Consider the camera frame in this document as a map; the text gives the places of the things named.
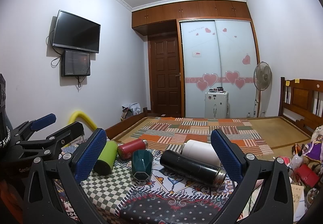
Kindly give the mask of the beige printed book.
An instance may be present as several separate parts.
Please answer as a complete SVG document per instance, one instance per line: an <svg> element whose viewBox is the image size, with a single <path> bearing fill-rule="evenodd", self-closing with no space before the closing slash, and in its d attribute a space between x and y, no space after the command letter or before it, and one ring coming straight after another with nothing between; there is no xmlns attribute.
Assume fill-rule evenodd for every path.
<svg viewBox="0 0 323 224"><path fill-rule="evenodd" d="M300 185L291 185L292 198L294 204L294 220L293 223L298 222L305 214L305 198L304 187Z"/></svg>

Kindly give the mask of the red box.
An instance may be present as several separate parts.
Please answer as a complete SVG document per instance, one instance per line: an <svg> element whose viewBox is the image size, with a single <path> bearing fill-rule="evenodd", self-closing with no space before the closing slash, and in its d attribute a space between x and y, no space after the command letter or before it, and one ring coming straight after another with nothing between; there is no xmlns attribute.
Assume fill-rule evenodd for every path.
<svg viewBox="0 0 323 224"><path fill-rule="evenodd" d="M306 165L302 164L296 169L296 174L306 186L313 188L319 181L319 177Z"/></svg>

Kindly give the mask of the green cylindrical bottle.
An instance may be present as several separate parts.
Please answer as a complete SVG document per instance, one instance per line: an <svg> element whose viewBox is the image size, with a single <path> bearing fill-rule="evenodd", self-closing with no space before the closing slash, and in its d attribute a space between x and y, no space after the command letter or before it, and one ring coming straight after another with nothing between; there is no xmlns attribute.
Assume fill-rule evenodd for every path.
<svg viewBox="0 0 323 224"><path fill-rule="evenodd" d="M110 175L117 157L118 144L115 141L108 141L96 161L93 170L99 175Z"/></svg>

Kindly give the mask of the wooden bed footboard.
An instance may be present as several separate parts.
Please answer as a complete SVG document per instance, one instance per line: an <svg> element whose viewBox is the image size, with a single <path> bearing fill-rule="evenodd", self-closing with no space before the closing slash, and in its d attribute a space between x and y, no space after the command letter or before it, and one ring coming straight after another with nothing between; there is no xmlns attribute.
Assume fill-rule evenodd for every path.
<svg viewBox="0 0 323 224"><path fill-rule="evenodd" d="M143 109L143 112L138 115L130 116L129 118L126 118L125 120L122 120L121 122L113 125L112 127L105 130L107 137L109 140L115 138L117 135L121 134L126 129L130 128L134 124L136 124L141 119L145 118L148 114L148 109L145 107Z"/></svg>

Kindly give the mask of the purple dressed doll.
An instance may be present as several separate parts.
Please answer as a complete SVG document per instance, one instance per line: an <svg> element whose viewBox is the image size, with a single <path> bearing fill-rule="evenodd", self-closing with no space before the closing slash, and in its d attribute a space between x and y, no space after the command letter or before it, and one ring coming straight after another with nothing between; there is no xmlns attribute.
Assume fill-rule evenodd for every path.
<svg viewBox="0 0 323 224"><path fill-rule="evenodd" d="M309 168L322 165L322 126L314 130L311 142L303 148L303 163Z"/></svg>

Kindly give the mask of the red thermos bottle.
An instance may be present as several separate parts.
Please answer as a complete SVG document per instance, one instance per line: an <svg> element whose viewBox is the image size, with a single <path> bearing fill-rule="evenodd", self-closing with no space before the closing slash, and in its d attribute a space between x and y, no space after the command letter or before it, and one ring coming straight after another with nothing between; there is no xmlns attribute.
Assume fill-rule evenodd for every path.
<svg viewBox="0 0 323 224"><path fill-rule="evenodd" d="M132 155L137 150L145 150L148 146L148 142L145 139L135 139L125 144L120 144L117 148L119 158L127 160L132 158Z"/></svg>

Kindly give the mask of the black thermos bottle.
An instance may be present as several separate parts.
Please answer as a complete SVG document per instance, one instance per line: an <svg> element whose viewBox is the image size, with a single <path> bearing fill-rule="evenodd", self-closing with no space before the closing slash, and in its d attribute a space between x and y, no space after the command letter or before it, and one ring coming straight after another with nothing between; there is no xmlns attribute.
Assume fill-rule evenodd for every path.
<svg viewBox="0 0 323 224"><path fill-rule="evenodd" d="M172 150L164 151L160 164L168 170L213 188L220 187L227 176L227 172L221 167L199 162Z"/></svg>

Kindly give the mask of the clutter pile by door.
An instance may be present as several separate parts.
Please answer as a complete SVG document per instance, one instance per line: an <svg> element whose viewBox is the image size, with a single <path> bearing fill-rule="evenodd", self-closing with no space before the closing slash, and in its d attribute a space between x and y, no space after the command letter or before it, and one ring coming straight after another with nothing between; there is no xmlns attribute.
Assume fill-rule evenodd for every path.
<svg viewBox="0 0 323 224"><path fill-rule="evenodd" d="M121 120L125 120L131 116L138 115L142 112L141 106L138 102L126 104L122 106Z"/></svg>

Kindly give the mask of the white cylindrical bottle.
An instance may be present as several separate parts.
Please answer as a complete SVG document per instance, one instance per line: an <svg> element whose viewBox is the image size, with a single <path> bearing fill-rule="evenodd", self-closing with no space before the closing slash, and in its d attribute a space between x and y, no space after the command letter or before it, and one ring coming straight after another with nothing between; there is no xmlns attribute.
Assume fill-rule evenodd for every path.
<svg viewBox="0 0 323 224"><path fill-rule="evenodd" d="M216 154L214 148L211 144L208 144L206 142L196 141L192 139L188 140L183 144L181 154L188 158L209 165L214 165L217 167L221 165L221 161L219 160L219 157Z"/></svg>

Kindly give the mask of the colourful patchwork cloth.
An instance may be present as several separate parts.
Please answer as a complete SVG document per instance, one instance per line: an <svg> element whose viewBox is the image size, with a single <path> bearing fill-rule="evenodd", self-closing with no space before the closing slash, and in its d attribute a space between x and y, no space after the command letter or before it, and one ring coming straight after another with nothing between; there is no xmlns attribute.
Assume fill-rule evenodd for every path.
<svg viewBox="0 0 323 224"><path fill-rule="evenodd" d="M135 180L131 161L116 158L110 175L91 172L81 182L107 223L209 223L238 185L226 177L219 188L205 186L164 168L160 150L151 153L147 180Z"/></svg>

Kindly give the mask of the wooden bed headboard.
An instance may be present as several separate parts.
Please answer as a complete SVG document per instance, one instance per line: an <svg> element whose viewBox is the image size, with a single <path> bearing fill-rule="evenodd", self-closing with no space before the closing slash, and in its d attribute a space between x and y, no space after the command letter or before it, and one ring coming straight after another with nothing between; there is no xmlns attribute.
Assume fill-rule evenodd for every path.
<svg viewBox="0 0 323 224"><path fill-rule="evenodd" d="M281 77L278 116L312 135L322 125L322 81Z"/></svg>

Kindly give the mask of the brown wooden door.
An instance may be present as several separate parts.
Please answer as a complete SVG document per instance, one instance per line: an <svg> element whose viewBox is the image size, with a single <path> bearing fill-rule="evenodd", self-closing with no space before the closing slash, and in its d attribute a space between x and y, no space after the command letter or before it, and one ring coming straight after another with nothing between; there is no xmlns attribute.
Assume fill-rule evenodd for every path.
<svg viewBox="0 0 323 224"><path fill-rule="evenodd" d="M153 113L180 117L180 57L176 34L148 37L149 89Z"/></svg>

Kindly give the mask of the frosted sliding wardrobe doors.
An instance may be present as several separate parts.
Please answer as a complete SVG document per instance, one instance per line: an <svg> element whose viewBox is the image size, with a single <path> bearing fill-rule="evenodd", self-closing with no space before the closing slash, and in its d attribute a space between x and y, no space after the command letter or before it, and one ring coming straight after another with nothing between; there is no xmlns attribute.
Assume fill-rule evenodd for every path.
<svg viewBox="0 0 323 224"><path fill-rule="evenodd" d="M227 118L255 117L254 69L258 64L249 21L180 22L185 116L205 118L205 93L228 92Z"/></svg>

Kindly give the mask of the brown overhead wooden cabinet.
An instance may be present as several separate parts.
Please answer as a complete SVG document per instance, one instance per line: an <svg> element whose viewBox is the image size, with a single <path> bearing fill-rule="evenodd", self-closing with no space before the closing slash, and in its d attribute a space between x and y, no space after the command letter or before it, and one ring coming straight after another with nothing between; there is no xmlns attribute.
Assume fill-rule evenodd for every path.
<svg viewBox="0 0 323 224"><path fill-rule="evenodd" d="M246 2L191 0L134 11L132 28L143 36L174 32L178 19L251 19Z"/></svg>

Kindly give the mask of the black wall television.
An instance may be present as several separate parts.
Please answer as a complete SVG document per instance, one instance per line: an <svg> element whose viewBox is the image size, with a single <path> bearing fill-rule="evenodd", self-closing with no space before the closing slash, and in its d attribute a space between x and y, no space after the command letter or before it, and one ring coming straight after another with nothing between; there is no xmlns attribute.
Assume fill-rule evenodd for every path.
<svg viewBox="0 0 323 224"><path fill-rule="evenodd" d="M65 50L99 53L101 25L59 10L52 45Z"/></svg>

